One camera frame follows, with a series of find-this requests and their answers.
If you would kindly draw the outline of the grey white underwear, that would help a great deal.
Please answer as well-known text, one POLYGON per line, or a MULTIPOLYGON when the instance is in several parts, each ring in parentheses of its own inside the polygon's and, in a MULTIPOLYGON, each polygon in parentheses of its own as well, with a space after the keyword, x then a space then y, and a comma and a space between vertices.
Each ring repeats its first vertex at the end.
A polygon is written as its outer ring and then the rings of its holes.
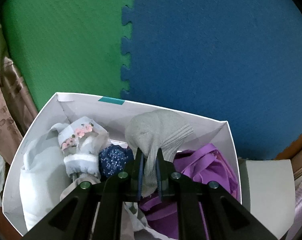
POLYGON ((148 226, 146 217, 137 203, 123 202, 123 205, 131 218, 135 239, 172 239, 148 226))

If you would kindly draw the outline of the blue foam mat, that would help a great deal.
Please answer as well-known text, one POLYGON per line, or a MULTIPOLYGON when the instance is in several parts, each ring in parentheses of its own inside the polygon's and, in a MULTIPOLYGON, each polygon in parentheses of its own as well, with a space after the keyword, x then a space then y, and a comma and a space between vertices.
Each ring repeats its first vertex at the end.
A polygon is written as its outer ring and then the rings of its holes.
POLYGON ((228 121, 239 156, 302 134, 302 14, 292 0, 133 0, 125 100, 228 121))

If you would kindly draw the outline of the brown satin curtain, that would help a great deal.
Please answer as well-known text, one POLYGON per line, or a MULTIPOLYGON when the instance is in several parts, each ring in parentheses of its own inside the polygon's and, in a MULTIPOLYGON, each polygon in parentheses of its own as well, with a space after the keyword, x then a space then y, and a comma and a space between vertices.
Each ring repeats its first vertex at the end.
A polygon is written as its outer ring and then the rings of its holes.
POLYGON ((0 65, 0 86, 12 118, 25 135, 38 110, 21 72, 7 56, 0 65))

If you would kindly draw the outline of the green foam mat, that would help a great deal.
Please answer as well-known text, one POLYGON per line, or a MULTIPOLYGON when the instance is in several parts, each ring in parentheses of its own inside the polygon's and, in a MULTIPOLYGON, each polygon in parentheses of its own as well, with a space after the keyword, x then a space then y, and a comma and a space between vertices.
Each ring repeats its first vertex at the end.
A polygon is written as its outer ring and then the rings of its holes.
POLYGON ((6 0, 0 20, 9 54, 41 109, 55 92, 119 98, 122 8, 133 0, 6 0))

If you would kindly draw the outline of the grey sock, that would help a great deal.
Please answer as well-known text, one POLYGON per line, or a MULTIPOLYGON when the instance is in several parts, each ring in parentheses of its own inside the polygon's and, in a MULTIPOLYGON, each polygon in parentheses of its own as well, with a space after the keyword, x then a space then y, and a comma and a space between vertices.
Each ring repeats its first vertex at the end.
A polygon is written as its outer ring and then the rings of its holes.
POLYGON ((155 110, 131 119, 125 129, 125 139, 134 155, 138 149, 144 155, 142 197, 153 194, 158 186, 156 178, 158 150, 162 150, 165 161, 173 162, 178 149, 193 132, 193 127, 185 118, 169 110, 155 110))

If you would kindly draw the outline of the dark navy underwear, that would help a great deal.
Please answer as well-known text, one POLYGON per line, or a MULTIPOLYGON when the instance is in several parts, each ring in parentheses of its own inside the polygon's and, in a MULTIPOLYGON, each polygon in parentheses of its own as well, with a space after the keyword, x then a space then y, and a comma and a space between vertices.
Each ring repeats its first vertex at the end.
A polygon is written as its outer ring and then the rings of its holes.
POLYGON ((122 172, 125 165, 134 159, 130 148, 122 148, 111 144, 99 153, 99 169, 101 174, 108 178, 122 172))

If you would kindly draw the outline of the beige honeycomb underwear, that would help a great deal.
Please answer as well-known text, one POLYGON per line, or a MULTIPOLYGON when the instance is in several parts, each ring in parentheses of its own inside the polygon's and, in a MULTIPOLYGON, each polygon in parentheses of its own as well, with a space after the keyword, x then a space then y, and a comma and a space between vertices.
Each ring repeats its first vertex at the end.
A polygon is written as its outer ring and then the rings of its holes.
MULTIPOLYGON (((66 189, 64 189, 62 191, 62 193, 60 195, 60 201, 62 201, 64 198, 66 198, 67 195, 69 195, 78 185, 80 185, 84 181, 88 181, 92 185, 100 183, 100 179, 95 176, 86 176, 86 177, 76 178, 66 189)), ((131 218, 129 216, 129 213, 124 208, 124 205, 122 207, 120 239, 131 239, 131 240, 135 239, 131 218)))

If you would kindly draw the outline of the white XINCCI shoe box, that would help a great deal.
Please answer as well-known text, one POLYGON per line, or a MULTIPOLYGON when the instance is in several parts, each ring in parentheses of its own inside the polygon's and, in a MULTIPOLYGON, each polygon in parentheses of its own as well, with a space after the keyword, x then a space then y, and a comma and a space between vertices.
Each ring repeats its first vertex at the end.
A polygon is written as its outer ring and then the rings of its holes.
MULTIPOLYGON (((57 123, 71 123, 87 116, 103 126, 110 135, 111 142, 125 146, 124 131, 129 121, 138 114, 157 110, 158 107, 140 102, 125 101, 100 95, 81 93, 55 93, 40 110, 18 147, 4 186, 2 211, 20 235, 27 232, 19 190, 20 169, 23 156, 29 146, 47 133, 57 123)), ((204 116, 178 111, 193 127, 194 133, 187 137, 179 148, 197 150, 212 143, 227 160, 236 178, 240 177, 237 153, 229 123, 204 116)))

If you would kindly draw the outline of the white bra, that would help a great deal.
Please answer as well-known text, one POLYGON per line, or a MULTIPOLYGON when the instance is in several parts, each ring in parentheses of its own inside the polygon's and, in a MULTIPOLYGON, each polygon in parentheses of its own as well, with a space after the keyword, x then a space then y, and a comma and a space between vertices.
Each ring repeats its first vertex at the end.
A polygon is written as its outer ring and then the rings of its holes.
POLYGON ((31 230, 60 202, 70 184, 58 135, 66 124, 55 124, 33 140, 23 155, 19 190, 27 230, 31 230))

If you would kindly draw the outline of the floral white underwear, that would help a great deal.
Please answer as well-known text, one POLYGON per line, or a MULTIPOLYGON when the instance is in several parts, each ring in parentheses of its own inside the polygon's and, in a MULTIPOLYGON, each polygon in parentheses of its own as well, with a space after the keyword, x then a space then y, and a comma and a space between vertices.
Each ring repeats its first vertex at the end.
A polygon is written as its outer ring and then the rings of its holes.
POLYGON ((111 145, 108 131, 86 116, 56 128, 69 178, 89 176, 99 179, 99 153, 111 145))

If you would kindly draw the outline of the purple bra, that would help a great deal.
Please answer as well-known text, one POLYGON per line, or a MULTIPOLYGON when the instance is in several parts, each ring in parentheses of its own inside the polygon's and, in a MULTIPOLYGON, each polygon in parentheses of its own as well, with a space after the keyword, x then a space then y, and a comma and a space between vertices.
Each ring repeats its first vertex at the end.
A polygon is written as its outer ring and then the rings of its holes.
MULTIPOLYGON (((200 149, 178 152, 174 158, 175 170, 193 181, 207 184, 216 181, 237 200, 239 183, 233 169, 220 151, 207 144, 200 149)), ((146 216, 148 225, 169 238, 178 237, 178 214, 175 203, 162 202, 158 192, 141 199, 139 209, 146 216)))

